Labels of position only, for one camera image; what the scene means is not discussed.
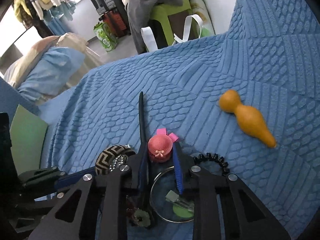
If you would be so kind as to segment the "black beige patterned bangle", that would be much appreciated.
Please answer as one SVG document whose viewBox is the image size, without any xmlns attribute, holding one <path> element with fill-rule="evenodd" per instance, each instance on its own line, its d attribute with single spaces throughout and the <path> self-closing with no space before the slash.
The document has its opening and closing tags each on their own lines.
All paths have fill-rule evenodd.
<svg viewBox="0 0 320 240">
<path fill-rule="evenodd" d="M 135 151 L 123 145 L 113 145 L 104 149 L 95 162 L 97 175 L 106 175 L 125 164 L 128 158 L 135 155 Z"/>
</svg>

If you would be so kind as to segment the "pink hat hair clip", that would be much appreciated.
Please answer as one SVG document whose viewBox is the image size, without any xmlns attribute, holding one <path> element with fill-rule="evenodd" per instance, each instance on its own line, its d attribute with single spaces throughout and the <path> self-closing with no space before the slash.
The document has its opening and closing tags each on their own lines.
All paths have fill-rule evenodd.
<svg viewBox="0 0 320 240">
<path fill-rule="evenodd" d="M 175 133 L 167 133 L 166 128 L 157 129 L 156 134 L 148 141 L 149 158 L 154 163 L 168 161 L 172 154 L 173 144 L 179 140 Z"/>
</svg>

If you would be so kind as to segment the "green white storage box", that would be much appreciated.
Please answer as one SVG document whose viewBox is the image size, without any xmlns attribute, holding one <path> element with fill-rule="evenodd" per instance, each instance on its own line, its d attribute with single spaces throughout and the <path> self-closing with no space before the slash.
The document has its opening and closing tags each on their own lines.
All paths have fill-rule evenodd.
<svg viewBox="0 0 320 240">
<path fill-rule="evenodd" d="M 18 105 L 10 127 L 12 158 L 17 174 L 40 168 L 48 124 Z"/>
</svg>

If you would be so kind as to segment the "black hair stick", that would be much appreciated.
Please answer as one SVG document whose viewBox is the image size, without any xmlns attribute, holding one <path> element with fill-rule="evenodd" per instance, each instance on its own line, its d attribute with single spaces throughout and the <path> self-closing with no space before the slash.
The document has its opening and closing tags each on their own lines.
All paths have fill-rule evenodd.
<svg viewBox="0 0 320 240">
<path fill-rule="evenodd" d="M 142 153 L 146 146 L 146 131 L 144 121 L 144 93 L 140 92 L 138 102 L 138 117 L 139 117 L 139 134 L 140 134 L 140 148 L 139 153 Z"/>
</svg>

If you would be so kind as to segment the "green hair clip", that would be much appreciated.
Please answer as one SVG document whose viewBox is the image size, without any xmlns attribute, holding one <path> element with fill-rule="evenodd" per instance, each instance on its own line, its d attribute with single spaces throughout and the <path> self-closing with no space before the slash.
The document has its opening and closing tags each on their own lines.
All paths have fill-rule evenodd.
<svg viewBox="0 0 320 240">
<path fill-rule="evenodd" d="M 172 204 L 172 209 L 175 215 L 181 218 L 191 218 L 194 215 L 194 202 L 187 201 L 178 195 L 176 192 L 170 190 L 165 200 Z"/>
</svg>

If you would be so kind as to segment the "orange gourd ornament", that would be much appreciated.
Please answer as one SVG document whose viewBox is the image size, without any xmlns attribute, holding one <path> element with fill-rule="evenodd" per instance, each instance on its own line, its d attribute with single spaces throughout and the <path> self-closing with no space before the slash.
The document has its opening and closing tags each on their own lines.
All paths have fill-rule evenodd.
<svg viewBox="0 0 320 240">
<path fill-rule="evenodd" d="M 275 148 L 277 141 L 272 135 L 262 113 L 255 107 L 244 105 L 236 90 L 229 89 L 219 98 L 220 108 L 235 115 L 240 129 L 249 136 L 259 139 L 270 148 Z"/>
</svg>

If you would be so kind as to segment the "blue textured bedspread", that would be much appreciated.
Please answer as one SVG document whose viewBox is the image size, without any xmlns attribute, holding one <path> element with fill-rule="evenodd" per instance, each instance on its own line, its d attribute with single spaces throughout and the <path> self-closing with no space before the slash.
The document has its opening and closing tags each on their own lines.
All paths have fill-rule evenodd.
<svg viewBox="0 0 320 240">
<path fill-rule="evenodd" d="M 258 109 L 270 148 L 244 133 L 219 98 L 233 89 Z M 1 82 L 1 111 L 22 105 L 49 124 L 41 166 L 92 167 L 113 144 L 147 130 L 178 135 L 190 155 L 217 153 L 297 239 L 319 208 L 319 22 L 305 0 L 236 0 L 226 33 L 94 68 L 42 106 Z"/>
</svg>

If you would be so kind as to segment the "beige pillow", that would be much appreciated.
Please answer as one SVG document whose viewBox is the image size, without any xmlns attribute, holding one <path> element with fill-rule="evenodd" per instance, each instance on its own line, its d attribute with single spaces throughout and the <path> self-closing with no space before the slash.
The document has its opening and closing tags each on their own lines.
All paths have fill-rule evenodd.
<svg viewBox="0 0 320 240">
<path fill-rule="evenodd" d="M 36 42 L 31 49 L 16 60 L 5 72 L 4 81 L 14 88 L 27 78 L 35 68 L 42 55 L 51 47 L 67 47 L 80 52 L 85 52 L 88 42 L 75 33 L 66 33 L 61 36 L 49 36 Z"/>
</svg>

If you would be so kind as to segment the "light blue bedding heap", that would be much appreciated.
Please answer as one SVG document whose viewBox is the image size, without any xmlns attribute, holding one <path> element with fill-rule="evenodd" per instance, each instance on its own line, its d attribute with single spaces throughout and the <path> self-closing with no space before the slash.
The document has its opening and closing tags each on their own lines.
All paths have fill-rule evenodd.
<svg viewBox="0 0 320 240">
<path fill-rule="evenodd" d="M 83 64 L 85 55 L 73 48 L 52 47 L 41 56 L 17 91 L 40 105 L 68 89 L 67 82 Z"/>
</svg>

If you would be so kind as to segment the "white tote bag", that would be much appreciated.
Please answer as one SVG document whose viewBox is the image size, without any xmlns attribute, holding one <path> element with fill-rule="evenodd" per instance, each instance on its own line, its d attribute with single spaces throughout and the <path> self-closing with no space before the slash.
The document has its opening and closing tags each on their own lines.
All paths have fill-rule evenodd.
<svg viewBox="0 0 320 240">
<path fill-rule="evenodd" d="M 195 21 L 199 28 L 199 36 L 201 38 L 202 30 L 203 30 L 203 20 L 198 14 L 189 15 L 185 18 L 184 29 L 183 29 L 183 37 L 179 38 L 176 34 L 174 34 L 174 41 L 172 42 L 172 46 L 177 43 L 184 43 L 189 40 L 192 22 Z M 140 29 L 141 36 L 143 38 L 143 42 L 147 48 L 148 52 L 154 52 L 158 50 L 158 46 L 153 35 L 152 29 L 150 27 L 144 27 Z"/>
</svg>

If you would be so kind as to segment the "green patterned shopping bag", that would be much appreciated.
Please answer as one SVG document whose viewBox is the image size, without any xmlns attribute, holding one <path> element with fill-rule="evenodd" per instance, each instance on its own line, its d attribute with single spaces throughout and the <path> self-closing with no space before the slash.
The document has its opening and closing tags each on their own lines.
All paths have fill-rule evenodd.
<svg viewBox="0 0 320 240">
<path fill-rule="evenodd" d="M 93 31 L 106 51 L 112 51 L 117 47 L 118 41 L 105 22 L 97 23 Z"/>
</svg>

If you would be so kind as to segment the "red suitcase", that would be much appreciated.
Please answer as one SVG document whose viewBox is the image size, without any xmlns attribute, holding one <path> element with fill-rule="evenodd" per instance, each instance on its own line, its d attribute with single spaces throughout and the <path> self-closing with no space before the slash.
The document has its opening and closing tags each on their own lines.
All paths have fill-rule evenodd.
<svg viewBox="0 0 320 240">
<path fill-rule="evenodd" d="M 99 20 L 106 23 L 111 33 L 117 38 L 131 34 L 129 27 L 125 24 L 120 12 L 117 9 L 113 9 L 104 13 L 100 16 Z"/>
</svg>

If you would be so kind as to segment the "green stool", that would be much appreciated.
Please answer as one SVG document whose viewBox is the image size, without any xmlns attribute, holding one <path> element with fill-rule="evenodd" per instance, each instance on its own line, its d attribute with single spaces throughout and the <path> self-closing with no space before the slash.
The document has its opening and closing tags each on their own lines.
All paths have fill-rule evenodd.
<svg viewBox="0 0 320 240">
<path fill-rule="evenodd" d="M 153 7 L 148 22 L 152 29 L 159 49 L 168 47 L 174 41 L 174 34 L 183 37 L 185 18 L 193 15 L 189 0 L 183 0 L 181 6 L 159 4 Z M 189 40 L 199 36 L 199 28 L 195 21 L 192 22 Z"/>
</svg>

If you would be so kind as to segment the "fruit print ironing board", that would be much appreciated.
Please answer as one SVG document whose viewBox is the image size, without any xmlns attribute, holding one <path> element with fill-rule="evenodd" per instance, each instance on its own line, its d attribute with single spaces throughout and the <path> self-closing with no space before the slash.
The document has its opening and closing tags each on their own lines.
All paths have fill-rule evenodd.
<svg viewBox="0 0 320 240">
<path fill-rule="evenodd" d="M 215 31 L 204 0 L 189 0 L 193 14 L 200 16 L 203 22 L 201 36 L 213 36 Z"/>
</svg>

